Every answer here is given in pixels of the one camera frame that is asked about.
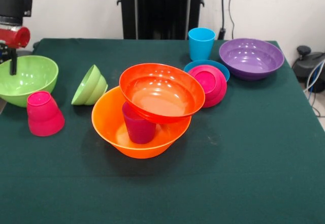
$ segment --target blue cup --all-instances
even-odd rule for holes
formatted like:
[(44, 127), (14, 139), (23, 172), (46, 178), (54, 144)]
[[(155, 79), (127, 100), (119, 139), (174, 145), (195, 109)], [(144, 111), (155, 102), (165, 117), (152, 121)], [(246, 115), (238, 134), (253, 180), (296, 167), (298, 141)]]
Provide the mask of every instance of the blue cup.
[(207, 60), (210, 57), (215, 33), (204, 27), (193, 28), (188, 32), (189, 56), (191, 60)]

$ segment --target red robot part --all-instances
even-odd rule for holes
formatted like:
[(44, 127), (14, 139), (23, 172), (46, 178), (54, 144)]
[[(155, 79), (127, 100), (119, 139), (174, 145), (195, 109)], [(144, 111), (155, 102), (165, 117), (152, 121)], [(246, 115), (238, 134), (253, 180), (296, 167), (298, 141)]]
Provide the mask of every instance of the red robot part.
[(1, 29), (0, 28), (0, 42), (1, 40), (9, 48), (18, 49), (26, 47), (30, 41), (30, 32), (27, 27)]

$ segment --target blue bowl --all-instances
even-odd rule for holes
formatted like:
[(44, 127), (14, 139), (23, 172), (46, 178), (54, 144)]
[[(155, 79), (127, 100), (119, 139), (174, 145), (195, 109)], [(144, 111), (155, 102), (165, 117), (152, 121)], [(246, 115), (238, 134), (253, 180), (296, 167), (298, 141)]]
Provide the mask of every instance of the blue bowl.
[(211, 66), (213, 66), (215, 68), (218, 68), (223, 73), (226, 81), (228, 82), (228, 80), (230, 78), (230, 72), (229, 72), (228, 68), (226, 68), (221, 63), (218, 63), (218, 62), (213, 61), (213, 60), (195, 60), (195, 61), (192, 61), (189, 64), (187, 64), (186, 67), (184, 67), (184, 71), (188, 73), (192, 68), (195, 68), (195, 67), (200, 66), (200, 65), (211, 65)]

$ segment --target purple bowl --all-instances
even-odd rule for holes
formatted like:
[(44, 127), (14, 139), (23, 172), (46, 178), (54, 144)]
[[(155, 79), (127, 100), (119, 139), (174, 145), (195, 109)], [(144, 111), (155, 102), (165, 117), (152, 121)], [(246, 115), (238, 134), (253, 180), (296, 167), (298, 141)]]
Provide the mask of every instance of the purple bowl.
[(255, 39), (227, 41), (220, 47), (219, 54), (229, 71), (244, 80), (266, 78), (284, 63), (280, 49)]

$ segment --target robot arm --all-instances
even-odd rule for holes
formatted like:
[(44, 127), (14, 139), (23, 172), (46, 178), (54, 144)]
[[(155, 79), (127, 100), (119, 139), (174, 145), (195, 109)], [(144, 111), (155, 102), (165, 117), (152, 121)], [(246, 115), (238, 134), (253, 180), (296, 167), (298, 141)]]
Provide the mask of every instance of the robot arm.
[(26, 47), (30, 40), (23, 17), (31, 16), (33, 0), (0, 0), (0, 43), (9, 48)]

